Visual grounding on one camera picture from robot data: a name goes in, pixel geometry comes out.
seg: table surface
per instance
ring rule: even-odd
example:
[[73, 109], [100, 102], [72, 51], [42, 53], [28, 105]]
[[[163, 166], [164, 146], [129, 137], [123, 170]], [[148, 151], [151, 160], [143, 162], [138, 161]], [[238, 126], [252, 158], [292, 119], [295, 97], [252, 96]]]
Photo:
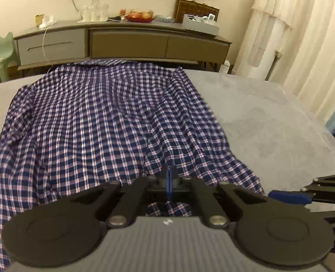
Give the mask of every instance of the table surface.
[[[335, 138], [280, 86], [201, 70], [186, 73], [215, 113], [233, 153], [258, 174], [266, 193], [299, 190], [315, 177], [335, 174]], [[41, 76], [0, 84], [0, 131], [18, 88]]]

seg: fruit bowl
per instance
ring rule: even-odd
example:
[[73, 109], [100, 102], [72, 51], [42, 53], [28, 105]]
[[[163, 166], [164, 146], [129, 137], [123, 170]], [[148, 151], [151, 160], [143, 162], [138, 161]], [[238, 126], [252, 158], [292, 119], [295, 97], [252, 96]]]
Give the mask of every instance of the fruit bowl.
[[154, 20], [153, 17], [150, 18], [142, 18], [142, 17], [132, 17], [132, 16], [125, 16], [125, 18], [130, 22], [151, 22]]

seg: blue gripper part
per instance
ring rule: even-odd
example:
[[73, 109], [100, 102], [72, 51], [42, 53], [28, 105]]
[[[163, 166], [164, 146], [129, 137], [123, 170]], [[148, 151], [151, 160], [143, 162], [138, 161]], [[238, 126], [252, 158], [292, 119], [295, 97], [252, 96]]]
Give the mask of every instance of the blue gripper part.
[[268, 194], [268, 197], [292, 204], [306, 205], [312, 203], [312, 199], [308, 195], [300, 192], [273, 190]]
[[172, 174], [171, 167], [167, 167], [166, 172], [166, 198], [168, 201], [172, 199]]

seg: sideboard drawer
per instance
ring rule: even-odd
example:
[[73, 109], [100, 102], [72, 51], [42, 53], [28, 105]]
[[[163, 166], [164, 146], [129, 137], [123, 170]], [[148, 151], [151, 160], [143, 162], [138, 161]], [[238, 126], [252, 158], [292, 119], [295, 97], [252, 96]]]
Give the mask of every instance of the sideboard drawer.
[[227, 58], [229, 46], [228, 42], [170, 35], [166, 58], [223, 64]]
[[165, 58], [168, 34], [154, 30], [92, 30], [92, 58]]
[[71, 29], [47, 32], [43, 35], [34, 35], [18, 39], [18, 50], [21, 65], [87, 57], [86, 30]]

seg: checkered fabric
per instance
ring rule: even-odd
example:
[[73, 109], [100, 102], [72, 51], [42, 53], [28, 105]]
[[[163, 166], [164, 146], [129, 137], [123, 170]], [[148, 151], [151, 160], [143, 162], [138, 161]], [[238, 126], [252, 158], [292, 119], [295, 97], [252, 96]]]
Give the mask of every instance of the checkered fabric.
[[[263, 192], [182, 68], [87, 61], [22, 87], [0, 134], [0, 271], [9, 265], [1, 229], [17, 213], [106, 181], [131, 184], [166, 163], [208, 185]], [[190, 214], [182, 203], [148, 208]]]

